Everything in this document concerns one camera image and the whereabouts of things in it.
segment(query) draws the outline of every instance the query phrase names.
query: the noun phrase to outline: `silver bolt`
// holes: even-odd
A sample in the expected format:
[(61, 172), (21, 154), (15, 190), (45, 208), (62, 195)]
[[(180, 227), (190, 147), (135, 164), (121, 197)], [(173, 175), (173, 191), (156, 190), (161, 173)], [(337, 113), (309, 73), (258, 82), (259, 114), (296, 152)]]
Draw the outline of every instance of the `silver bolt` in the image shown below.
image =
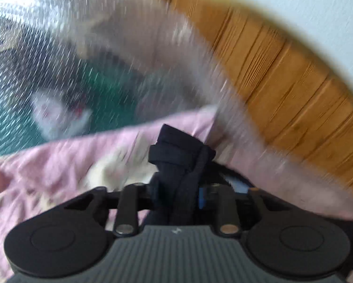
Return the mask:
[(121, 235), (131, 234), (133, 232), (133, 227), (131, 225), (118, 225), (116, 232)]
[(239, 228), (236, 225), (222, 225), (220, 231), (224, 234), (236, 234)]

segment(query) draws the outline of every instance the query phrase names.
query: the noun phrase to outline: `ribbed gray panel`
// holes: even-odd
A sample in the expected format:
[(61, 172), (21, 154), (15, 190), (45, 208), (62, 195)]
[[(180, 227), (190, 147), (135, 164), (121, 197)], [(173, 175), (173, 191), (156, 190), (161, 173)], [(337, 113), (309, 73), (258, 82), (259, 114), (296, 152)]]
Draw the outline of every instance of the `ribbed gray panel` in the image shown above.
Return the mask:
[[(16, 274), (8, 283), (288, 283), (253, 264), (240, 244), (214, 235), (208, 226), (146, 226), (115, 241), (91, 269), (64, 279)], [(336, 276), (312, 281), (343, 283)]]

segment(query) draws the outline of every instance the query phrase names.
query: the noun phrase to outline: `wrinkled pink cloth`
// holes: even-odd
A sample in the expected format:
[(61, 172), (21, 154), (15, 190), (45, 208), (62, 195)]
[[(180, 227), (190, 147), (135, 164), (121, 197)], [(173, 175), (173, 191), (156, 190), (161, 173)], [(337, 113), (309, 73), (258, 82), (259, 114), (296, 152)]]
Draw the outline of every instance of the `wrinkled pink cloth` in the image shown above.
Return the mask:
[(6, 234), (45, 208), (77, 196), (83, 191), (80, 181), (102, 156), (116, 147), (131, 148), (138, 135), (155, 143), (164, 123), (205, 141), (215, 113), (214, 107), (206, 107), (142, 126), (51, 142), (0, 157), (0, 282), (12, 274), (4, 255)]

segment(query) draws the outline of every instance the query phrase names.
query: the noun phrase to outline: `knotted black strap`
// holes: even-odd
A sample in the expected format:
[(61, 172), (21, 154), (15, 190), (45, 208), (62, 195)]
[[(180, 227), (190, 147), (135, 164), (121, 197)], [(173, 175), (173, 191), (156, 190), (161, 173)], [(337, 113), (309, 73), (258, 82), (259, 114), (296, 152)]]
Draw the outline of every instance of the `knotted black strap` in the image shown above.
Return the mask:
[(216, 152), (198, 139), (163, 125), (149, 162), (159, 170), (151, 181), (156, 207), (145, 224), (192, 224), (199, 184)]

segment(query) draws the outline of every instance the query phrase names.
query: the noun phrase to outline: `textured plastic film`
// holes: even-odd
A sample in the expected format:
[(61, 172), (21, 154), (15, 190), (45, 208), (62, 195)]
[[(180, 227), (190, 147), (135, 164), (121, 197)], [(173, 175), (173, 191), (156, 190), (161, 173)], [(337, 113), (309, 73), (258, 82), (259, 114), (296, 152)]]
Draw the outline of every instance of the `textured plastic film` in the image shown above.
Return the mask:
[(165, 3), (0, 0), (0, 155), (206, 104), (218, 105), (219, 161), (302, 208), (353, 218), (349, 192), (264, 146), (208, 46)]

